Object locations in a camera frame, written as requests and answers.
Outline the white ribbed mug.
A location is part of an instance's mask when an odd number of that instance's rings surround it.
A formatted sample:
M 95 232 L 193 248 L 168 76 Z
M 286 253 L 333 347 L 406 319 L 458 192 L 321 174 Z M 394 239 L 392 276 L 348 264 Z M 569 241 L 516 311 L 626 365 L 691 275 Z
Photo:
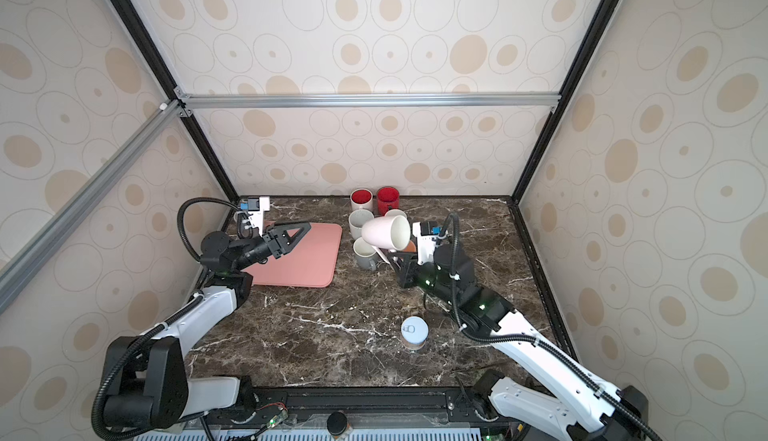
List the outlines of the white ribbed mug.
M 386 217 L 397 217 L 397 216 L 401 216 L 401 217 L 404 217 L 404 218 L 406 218 L 406 219 L 407 219 L 407 214 L 406 214 L 404 211 L 400 210 L 400 209 L 390 209 L 390 210 L 388 210 L 388 211 L 386 212 L 385 216 L 386 216 Z

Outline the small grey mug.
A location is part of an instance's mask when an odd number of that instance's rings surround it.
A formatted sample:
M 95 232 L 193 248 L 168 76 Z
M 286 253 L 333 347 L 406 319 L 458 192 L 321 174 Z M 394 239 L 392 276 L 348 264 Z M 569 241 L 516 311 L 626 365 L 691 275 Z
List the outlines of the small grey mug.
M 362 237 L 354 241 L 353 251 L 355 261 L 359 268 L 371 272 L 377 269 L 380 256 L 376 249 Z

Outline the white mug red inside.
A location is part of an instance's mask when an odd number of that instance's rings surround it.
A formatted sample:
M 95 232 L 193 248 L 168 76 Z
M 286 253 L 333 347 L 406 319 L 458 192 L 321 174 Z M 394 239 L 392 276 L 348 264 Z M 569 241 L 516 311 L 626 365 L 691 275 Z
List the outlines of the white mug red inside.
M 351 209 L 367 210 L 372 212 L 374 208 L 374 196 L 368 189 L 356 189 L 350 195 Z

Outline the cream speckled mug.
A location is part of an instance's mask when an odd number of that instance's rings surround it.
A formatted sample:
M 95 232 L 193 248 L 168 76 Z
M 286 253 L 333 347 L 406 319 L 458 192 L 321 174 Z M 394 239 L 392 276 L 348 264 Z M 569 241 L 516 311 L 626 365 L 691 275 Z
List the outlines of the cream speckled mug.
M 352 211 L 348 216 L 349 232 L 354 240 L 362 237 L 363 226 L 370 220 L 373 220 L 375 215 L 368 209 L 356 209 Z

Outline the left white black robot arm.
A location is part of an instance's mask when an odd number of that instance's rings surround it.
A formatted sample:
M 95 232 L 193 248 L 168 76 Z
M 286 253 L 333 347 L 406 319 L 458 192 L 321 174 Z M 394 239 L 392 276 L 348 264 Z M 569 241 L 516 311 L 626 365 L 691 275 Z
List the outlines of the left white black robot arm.
M 191 300 L 142 334 L 121 336 L 107 348 L 91 410 L 92 429 L 102 440 L 129 440 L 204 419 L 213 411 L 256 405 L 248 380 L 232 376 L 192 380 L 184 360 L 198 341 L 248 299 L 253 277 L 247 268 L 289 254 L 311 225 L 277 223 L 263 232 L 253 229 L 237 237 L 213 231 L 195 249 L 185 215 L 203 201 L 188 199 L 177 211 L 182 244 L 203 268 L 203 279 Z

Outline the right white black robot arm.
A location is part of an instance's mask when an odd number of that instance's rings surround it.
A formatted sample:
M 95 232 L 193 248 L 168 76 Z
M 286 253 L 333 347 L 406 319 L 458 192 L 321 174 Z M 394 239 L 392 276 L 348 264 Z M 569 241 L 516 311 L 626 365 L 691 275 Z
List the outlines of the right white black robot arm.
M 511 378 L 483 377 L 484 417 L 514 418 L 557 440 L 657 440 L 648 399 L 620 388 L 550 342 L 512 302 L 476 277 L 459 217 L 411 223 L 402 215 L 367 221 L 361 237 L 387 261 L 403 288 L 418 288 L 446 306 L 460 334 L 511 358 L 545 387 L 538 392 Z

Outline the pale pink mug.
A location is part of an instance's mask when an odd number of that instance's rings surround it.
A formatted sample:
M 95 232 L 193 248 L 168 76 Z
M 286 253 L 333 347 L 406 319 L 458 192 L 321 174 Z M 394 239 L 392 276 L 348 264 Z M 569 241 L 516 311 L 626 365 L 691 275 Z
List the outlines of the pale pink mug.
M 411 239 L 411 225 L 405 216 L 381 216 L 367 221 L 362 238 L 371 246 L 403 251 Z

